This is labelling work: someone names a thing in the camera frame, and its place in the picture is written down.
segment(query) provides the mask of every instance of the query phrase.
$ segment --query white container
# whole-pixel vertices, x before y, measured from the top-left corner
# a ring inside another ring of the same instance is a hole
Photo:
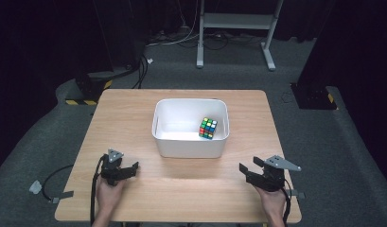
[[[205,117],[218,121],[212,140],[199,136]],[[163,99],[155,107],[152,135],[163,157],[219,158],[229,135],[226,105],[217,99]]]

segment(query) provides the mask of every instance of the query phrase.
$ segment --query dark background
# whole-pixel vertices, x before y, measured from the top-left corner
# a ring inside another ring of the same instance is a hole
[[[195,1],[180,3],[191,26]],[[299,42],[318,37],[303,77],[309,85],[339,88],[387,178],[387,0],[334,3],[285,1],[274,37],[297,37]],[[150,1],[151,34],[179,27],[176,4]],[[238,6],[232,0],[222,0],[218,7],[218,1],[207,4],[217,12],[270,13],[274,7],[271,1],[254,0]],[[25,132],[55,107],[56,88],[83,73],[73,58],[77,50],[67,45],[61,18],[55,1],[0,1],[0,165]]]

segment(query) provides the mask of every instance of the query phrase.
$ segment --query wooden table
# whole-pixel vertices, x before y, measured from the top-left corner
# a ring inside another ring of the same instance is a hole
[[[230,134],[218,159],[173,159],[160,156],[151,134],[155,105],[164,98],[218,98],[228,108]],[[114,221],[267,222],[261,199],[245,182],[238,164],[254,172],[253,157],[283,157],[266,94],[247,90],[106,90],[64,191],[57,220],[89,220],[91,182],[97,162],[108,148],[125,154],[122,167],[139,162],[128,179]],[[289,172],[286,178],[290,182]],[[300,221],[292,198],[288,222]]]

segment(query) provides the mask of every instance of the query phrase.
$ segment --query metal stand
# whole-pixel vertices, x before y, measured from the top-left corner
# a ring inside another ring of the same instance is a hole
[[[267,62],[270,71],[275,70],[273,57],[270,53],[270,44],[273,39],[276,23],[278,22],[279,12],[281,11],[284,0],[278,0],[273,15],[254,15],[254,14],[229,14],[229,13],[204,13],[204,0],[202,0],[200,10],[200,33],[197,49],[197,67],[204,67],[204,49],[203,32],[205,27],[225,27],[225,28],[243,28],[243,29],[264,29],[269,30],[267,40],[261,43],[261,50]]]

